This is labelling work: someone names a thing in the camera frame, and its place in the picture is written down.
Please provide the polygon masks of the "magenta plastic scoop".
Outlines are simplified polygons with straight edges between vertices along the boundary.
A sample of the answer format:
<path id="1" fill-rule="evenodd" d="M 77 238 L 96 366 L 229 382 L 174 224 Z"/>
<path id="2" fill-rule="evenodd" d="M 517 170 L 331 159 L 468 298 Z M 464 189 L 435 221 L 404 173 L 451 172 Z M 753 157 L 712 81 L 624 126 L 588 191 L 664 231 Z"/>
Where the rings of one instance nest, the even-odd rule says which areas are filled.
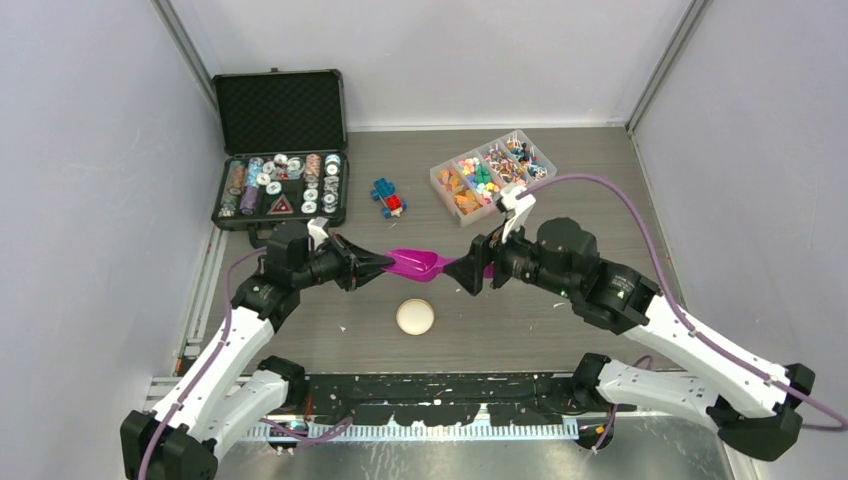
<path id="1" fill-rule="evenodd" d="M 447 276 L 446 266 L 458 260 L 433 250 L 416 248 L 396 248 L 385 253 L 393 264 L 385 266 L 383 271 L 419 283 L 429 283 L 438 276 Z"/>

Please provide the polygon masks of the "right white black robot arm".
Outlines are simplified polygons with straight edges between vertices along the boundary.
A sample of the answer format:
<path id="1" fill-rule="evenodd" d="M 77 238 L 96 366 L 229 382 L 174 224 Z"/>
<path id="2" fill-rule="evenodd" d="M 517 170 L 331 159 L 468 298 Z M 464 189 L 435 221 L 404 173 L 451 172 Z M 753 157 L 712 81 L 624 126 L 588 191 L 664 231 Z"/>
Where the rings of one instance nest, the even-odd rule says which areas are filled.
<path id="1" fill-rule="evenodd" d="M 595 236 L 572 219 L 544 222 L 533 241 L 522 229 L 504 227 L 479 235 L 444 272 L 472 295 L 487 278 L 495 288 L 517 279 L 557 294 L 586 323 L 647 346 L 681 368 L 660 373 L 587 353 L 570 385 L 572 400 L 584 410 L 628 404 L 669 413 L 763 461 L 778 459 L 798 440 L 801 402 L 784 389 L 810 393 L 812 370 L 759 359 L 721 335 L 713 340 L 718 347 L 710 348 L 700 338 L 710 328 L 678 319 L 656 283 L 602 258 Z"/>

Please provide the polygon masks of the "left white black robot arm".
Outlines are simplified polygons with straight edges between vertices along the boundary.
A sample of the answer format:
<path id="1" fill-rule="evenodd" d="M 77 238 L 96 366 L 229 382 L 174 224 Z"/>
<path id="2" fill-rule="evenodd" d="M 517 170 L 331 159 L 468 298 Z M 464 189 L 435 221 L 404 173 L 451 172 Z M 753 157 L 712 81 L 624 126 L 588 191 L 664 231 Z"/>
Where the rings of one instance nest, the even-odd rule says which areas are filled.
<path id="1" fill-rule="evenodd" d="M 303 290 L 334 282 L 351 292 L 394 263 L 328 232 L 326 223 L 283 222 L 253 252 L 257 269 L 225 290 L 225 317 L 197 360 L 151 410 L 133 410 L 122 422 L 127 478 L 212 479 L 267 414 L 305 405 L 305 371 L 285 359 L 271 356 L 244 385 L 236 380 L 299 306 Z"/>

